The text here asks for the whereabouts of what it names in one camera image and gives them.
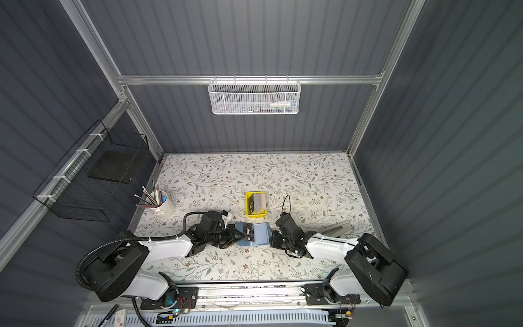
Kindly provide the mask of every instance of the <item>gray corrugated wall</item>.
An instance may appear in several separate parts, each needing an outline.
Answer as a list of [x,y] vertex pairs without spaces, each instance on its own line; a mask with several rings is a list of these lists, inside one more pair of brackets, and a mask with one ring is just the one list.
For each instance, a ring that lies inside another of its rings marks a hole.
[[[126,75],[380,73],[408,0],[84,1]],[[204,86],[130,86],[165,152],[345,150],[371,86],[303,86],[297,115],[217,116]]]
[[380,73],[408,0],[86,0],[125,75]]
[[130,86],[165,152],[345,150],[371,85],[302,87],[297,115],[215,115],[206,86]]
[[523,325],[523,3],[428,1],[356,153],[431,326]]
[[[0,235],[64,153],[117,98],[57,1],[0,2]],[[136,132],[124,114],[115,126]],[[129,198],[154,166],[144,160]],[[71,326],[86,298],[74,268],[85,252],[127,228],[132,205],[111,223],[48,213],[0,272],[2,326]]]
[[0,235],[64,153],[117,101],[73,31],[59,3],[0,2]]

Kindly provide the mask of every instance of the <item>yellow tray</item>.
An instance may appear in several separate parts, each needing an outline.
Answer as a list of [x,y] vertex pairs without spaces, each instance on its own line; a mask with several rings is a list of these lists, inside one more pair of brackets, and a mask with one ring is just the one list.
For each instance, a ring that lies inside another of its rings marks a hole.
[[265,192],[263,192],[263,191],[258,191],[258,192],[247,192],[247,193],[245,194],[245,214],[246,214],[247,217],[249,217],[249,218],[261,218],[261,217],[265,217],[265,216],[267,215],[267,209],[265,209],[265,211],[262,212],[262,213],[253,213],[252,215],[249,215],[249,214],[247,213],[247,207],[248,207],[248,202],[247,202],[247,200],[248,200],[249,197],[251,197],[251,196],[252,196],[253,194],[255,194],[255,193],[263,193],[263,194],[265,194]]

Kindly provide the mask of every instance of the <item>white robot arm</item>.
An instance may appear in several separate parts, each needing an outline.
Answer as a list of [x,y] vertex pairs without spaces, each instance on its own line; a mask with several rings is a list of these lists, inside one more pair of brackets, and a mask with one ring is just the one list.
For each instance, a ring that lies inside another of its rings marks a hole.
[[303,232],[287,212],[281,213],[276,226],[279,231],[272,234],[272,247],[292,257],[324,258],[350,267],[351,271],[332,271],[323,282],[323,294],[332,303],[347,294],[365,292],[376,302],[390,306],[407,277],[407,268],[371,234],[340,239]]
[[[202,214],[199,224],[176,236],[146,238],[126,231],[118,240],[108,242],[88,253],[76,270],[78,283],[94,290],[101,301],[118,296],[161,299],[169,307],[176,299],[176,285],[165,274],[140,270],[142,264],[169,257],[188,257],[201,252],[206,244],[224,249],[244,238],[234,225],[225,226],[229,213],[216,211]],[[324,258],[348,269],[335,269],[323,281],[323,294],[338,303],[348,294],[367,293],[384,306],[392,303],[406,278],[407,269],[375,237],[340,239],[309,231],[303,232],[289,213],[283,212],[276,222],[271,246],[287,255],[302,258]]]

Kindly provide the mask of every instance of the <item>toothpaste tube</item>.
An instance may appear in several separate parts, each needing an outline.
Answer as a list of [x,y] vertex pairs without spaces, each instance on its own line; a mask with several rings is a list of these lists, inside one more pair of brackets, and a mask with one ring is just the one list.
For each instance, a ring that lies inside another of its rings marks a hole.
[[292,108],[296,107],[298,102],[296,100],[287,100],[287,101],[277,101],[269,104],[273,108]]

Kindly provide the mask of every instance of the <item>red wire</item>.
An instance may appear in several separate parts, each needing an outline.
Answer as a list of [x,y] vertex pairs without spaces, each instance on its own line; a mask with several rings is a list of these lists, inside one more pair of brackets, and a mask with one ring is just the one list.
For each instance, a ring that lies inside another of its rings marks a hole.
[[349,301],[350,308],[354,310],[356,308],[356,304],[354,303],[354,306],[353,306],[353,303],[350,302],[350,299],[347,296],[345,296],[345,298],[347,299],[347,301]]
[[189,299],[185,299],[185,300],[189,301],[189,304],[191,305],[189,309],[192,309],[192,303],[191,303],[191,300],[189,300]]

